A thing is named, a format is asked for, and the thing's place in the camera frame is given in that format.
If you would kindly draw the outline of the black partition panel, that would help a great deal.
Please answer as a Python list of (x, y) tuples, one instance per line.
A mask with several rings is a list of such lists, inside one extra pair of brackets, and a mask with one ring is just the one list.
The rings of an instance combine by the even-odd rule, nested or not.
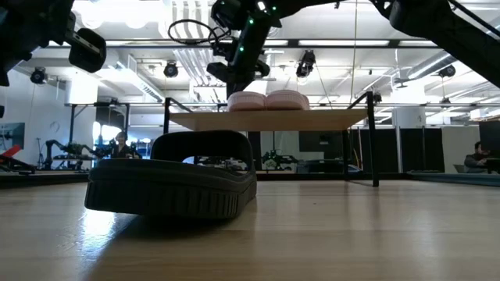
[[(353, 164), (371, 173), (370, 132), (353, 130), (350, 141)], [(440, 129), (377, 129), (376, 153), (381, 173), (445, 171)]]

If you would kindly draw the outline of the pink slide sandal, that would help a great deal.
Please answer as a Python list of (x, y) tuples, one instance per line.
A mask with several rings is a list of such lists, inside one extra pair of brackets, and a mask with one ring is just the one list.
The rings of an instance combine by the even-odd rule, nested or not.
[(309, 110), (309, 99), (292, 90), (273, 91), (266, 96), (268, 110)]
[(266, 109), (266, 96), (252, 91), (233, 93), (227, 100), (229, 112), (262, 111)]

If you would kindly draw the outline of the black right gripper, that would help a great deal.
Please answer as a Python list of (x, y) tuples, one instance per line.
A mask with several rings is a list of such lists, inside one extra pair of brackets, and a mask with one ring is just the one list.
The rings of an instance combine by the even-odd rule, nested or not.
[(231, 59), (227, 63), (229, 79), (226, 84), (227, 98), (232, 94), (242, 91), (257, 92), (257, 81), (255, 74), (268, 76), (270, 67), (259, 59), (262, 51), (258, 49), (247, 50), (244, 46), (238, 46), (234, 50)]

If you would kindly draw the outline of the red bar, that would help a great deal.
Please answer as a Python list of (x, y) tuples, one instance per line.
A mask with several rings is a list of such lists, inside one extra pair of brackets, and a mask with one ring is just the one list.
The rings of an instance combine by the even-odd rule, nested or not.
[(6, 161), (12, 159), (13, 156), (18, 152), (20, 152), (21, 150), (22, 148), (17, 144), (12, 146), (8, 150), (0, 154), (0, 161)]

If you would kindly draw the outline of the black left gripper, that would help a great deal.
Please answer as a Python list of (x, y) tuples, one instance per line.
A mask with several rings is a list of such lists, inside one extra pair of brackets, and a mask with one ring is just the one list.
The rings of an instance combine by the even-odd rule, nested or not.
[(106, 41), (88, 28), (73, 32), (74, 1), (0, 0), (0, 86), (8, 87), (8, 72), (51, 41), (59, 45), (68, 41), (73, 66), (89, 73), (102, 68), (107, 56)]

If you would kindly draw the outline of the white square pillar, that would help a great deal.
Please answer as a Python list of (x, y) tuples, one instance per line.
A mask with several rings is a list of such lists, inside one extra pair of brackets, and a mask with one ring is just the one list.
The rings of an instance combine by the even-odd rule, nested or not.
[(98, 100), (98, 81), (80, 74), (66, 81), (66, 102), (69, 104), (93, 104)]

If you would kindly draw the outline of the black slide sandal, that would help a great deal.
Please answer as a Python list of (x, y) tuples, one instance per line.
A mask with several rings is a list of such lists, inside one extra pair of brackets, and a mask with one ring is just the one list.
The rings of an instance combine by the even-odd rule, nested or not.
[[(235, 158), (247, 172), (186, 163), (194, 156)], [(233, 130), (167, 133), (148, 159), (104, 159), (89, 172), (84, 199), (95, 211), (194, 219), (232, 219), (255, 197), (248, 138)]]

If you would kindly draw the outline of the wooden shelf with black frame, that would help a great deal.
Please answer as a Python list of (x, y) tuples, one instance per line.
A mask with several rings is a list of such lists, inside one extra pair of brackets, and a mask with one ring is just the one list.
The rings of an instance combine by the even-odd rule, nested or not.
[(163, 132), (168, 133), (170, 123), (194, 131), (235, 130), (261, 131), (334, 131), (342, 132), (348, 140), (348, 129), (363, 119), (368, 120), (372, 186), (380, 182), (375, 146), (377, 143), (373, 93), (368, 91), (344, 109), (246, 111), (246, 112), (193, 112), (173, 98), (163, 104)]

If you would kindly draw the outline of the black metal rig frame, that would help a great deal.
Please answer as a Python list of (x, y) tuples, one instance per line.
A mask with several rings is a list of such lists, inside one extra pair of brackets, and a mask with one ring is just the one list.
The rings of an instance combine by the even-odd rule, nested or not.
[(68, 103), (70, 108), (69, 146), (84, 157), (83, 169), (90, 169), (110, 150), (120, 132), (128, 134), (131, 103), (96, 101)]

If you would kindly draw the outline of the wall-mounted monitor screen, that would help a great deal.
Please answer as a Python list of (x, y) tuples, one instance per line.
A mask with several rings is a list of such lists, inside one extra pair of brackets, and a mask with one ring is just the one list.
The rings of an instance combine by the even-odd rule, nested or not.
[(25, 123), (0, 123), (0, 151), (14, 146), (24, 149)]

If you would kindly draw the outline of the black overhead frame bar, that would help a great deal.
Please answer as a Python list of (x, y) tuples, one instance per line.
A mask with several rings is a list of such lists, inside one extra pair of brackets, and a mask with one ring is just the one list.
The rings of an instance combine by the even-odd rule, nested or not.
[[(197, 45), (180, 44), (172, 40), (109, 40), (106, 42), (108, 48), (210, 48), (209, 43)], [(438, 46), (427, 40), (418, 39), (267, 39), (264, 48), (423, 48), (437, 49)]]

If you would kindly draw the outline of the person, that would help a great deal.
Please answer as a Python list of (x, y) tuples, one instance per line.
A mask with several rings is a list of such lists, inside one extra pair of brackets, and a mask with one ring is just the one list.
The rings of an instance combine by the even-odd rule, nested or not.
[(124, 132), (119, 132), (114, 138), (115, 145), (113, 147), (111, 158), (134, 158), (135, 155), (129, 146), (126, 144)]
[(482, 148), (480, 141), (475, 143), (474, 153), (467, 155), (464, 160), (466, 173), (487, 173), (486, 163), (489, 156), (490, 152)]

